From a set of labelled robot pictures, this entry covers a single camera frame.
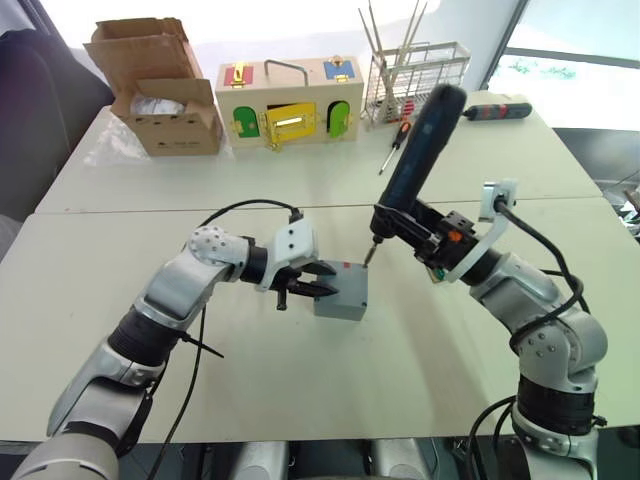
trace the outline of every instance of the wooden lock box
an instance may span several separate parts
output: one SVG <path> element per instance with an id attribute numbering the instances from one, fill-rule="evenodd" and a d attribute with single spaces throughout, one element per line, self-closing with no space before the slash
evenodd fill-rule
<path id="1" fill-rule="evenodd" d="M 355 140 L 364 82 L 354 57 L 220 67 L 216 97 L 232 147 Z"/>

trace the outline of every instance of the white table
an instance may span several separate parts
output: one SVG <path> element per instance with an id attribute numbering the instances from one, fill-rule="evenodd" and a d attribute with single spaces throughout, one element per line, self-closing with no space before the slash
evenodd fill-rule
<path id="1" fill-rule="evenodd" d="M 475 218 L 478 204 L 442 204 Z M 609 336 L 598 366 L 597 413 L 640 423 L 637 338 L 640 249 L 603 199 L 531 200 L 517 212 L 547 233 L 585 283 Z M 371 207 L 311 208 L 326 259 L 361 261 Z M 49 411 L 101 337 L 159 265 L 176 254 L 202 212 L 33 215 L 0 264 L 0 438 L 41 440 Z M 237 211 L 219 225 L 259 242 L 286 222 L 278 209 Z M 555 267 L 510 228 L 497 245 Z M 191 405 L 174 441 L 462 435 L 489 403 L 517 388 L 507 331 L 463 284 L 433 285 L 412 252 L 387 241 L 373 260 L 362 322 L 316 318 L 308 299 L 221 284 L 209 304 Z M 161 441 L 182 402 L 195 350 L 180 344 L 141 441 Z M 488 433 L 493 422 L 481 429 Z"/>
<path id="2" fill-rule="evenodd" d="M 483 91 L 471 93 L 468 103 L 518 99 L 522 100 Z M 362 129 L 356 142 L 289 145 L 280 153 L 226 148 L 216 157 L 147 157 L 123 163 L 125 156 L 115 148 L 90 155 L 111 119 L 105 107 L 37 213 L 210 210 L 265 197 L 301 207 L 367 205 L 378 200 L 397 162 L 396 158 L 383 176 L 377 175 L 397 129 L 392 125 Z M 421 198 L 474 201 L 486 180 L 507 177 L 520 180 L 520 199 L 601 195 L 534 112 L 523 120 L 461 119 Z"/>

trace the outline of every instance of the wire rack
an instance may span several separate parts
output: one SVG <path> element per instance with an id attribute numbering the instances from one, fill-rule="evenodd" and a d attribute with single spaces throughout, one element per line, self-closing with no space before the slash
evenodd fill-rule
<path id="1" fill-rule="evenodd" d="M 418 113 L 433 87 L 459 85 L 471 54 L 458 42 L 416 43 L 371 57 L 365 113 L 373 125 Z"/>

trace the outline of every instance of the yellow door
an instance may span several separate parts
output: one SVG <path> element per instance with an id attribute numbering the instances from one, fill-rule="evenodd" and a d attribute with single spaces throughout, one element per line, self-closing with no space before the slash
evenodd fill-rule
<path id="1" fill-rule="evenodd" d="M 312 135 L 316 131 L 316 104 L 293 103 L 267 110 L 267 131 L 273 145 Z"/>

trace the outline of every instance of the metal handle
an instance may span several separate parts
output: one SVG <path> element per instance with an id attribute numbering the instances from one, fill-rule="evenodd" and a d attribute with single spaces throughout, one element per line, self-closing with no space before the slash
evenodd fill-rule
<path id="1" fill-rule="evenodd" d="M 293 63 L 281 62 L 280 60 L 273 60 L 271 58 L 268 58 L 267 60 L 264 61 L 264 74 L 267 77 L 269 76 L 270 63 L 273 63 L 275 65 L 280 65 L 281 67 L 293 68 L 294 70 L 298 70 L 299 72 L 302 72 L 302 74 L 304 75 L 304 86 L 305 87 L 309 86 L 309 73 L 307 72 L 306 68 L 301 67 L 300 65 L 295 65 Z"/>

